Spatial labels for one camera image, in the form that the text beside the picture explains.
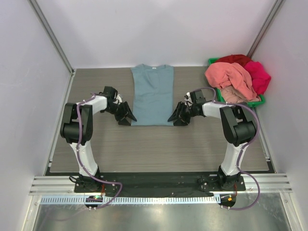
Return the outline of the light blue t shirt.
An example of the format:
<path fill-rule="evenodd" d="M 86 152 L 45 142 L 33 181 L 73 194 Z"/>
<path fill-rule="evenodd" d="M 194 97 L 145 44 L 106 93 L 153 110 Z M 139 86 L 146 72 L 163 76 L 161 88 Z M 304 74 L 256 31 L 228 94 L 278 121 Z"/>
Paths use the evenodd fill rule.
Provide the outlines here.
<path fill-rule="evenodd" d="M 173 126 L 174 67 L 140 64 L 131 68 L 134 80 L 132 126 Z"/>

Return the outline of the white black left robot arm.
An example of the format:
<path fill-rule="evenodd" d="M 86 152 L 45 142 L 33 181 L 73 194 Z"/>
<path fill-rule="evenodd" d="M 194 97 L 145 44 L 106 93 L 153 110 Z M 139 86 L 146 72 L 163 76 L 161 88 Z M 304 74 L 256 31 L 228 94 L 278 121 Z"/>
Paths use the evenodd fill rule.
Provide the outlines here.
<path fill-rule="evenodd" d="M 78 103 L 66 103 L 60 127 L 60 135 L 73 149 L 78 166 L 78 178 L 71 178 L 78 190 L 99 191 L 106 184 L 94 160 L 90 140 L 93 135 L 93 116 L 110 113 L 119 125 L 130 126 L 129 120 L 137 121 L 129 104 L 122 100 L 118 91 L 110 86 L 89 99 Z"/>

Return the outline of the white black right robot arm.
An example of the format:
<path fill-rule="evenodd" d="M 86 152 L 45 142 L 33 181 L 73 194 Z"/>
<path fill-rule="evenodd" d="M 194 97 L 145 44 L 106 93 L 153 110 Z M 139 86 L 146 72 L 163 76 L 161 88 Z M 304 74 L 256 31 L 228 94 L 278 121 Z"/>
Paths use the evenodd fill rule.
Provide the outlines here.
<path fill-rule="evenodd" d="M 241 164 L 248 146 L 259 133 L 256 114 L 243 103 L 208 101 L 201 89 L 188 92 L 184 101 L 177 104 L 168 121 L 174 126 L 186 126 L 192 117 L 213 117 L 221 120 L 227 141 L 226 153 L 218 167 L 215 183 L 222 190 L 233 190 L 240 180 Z"/>

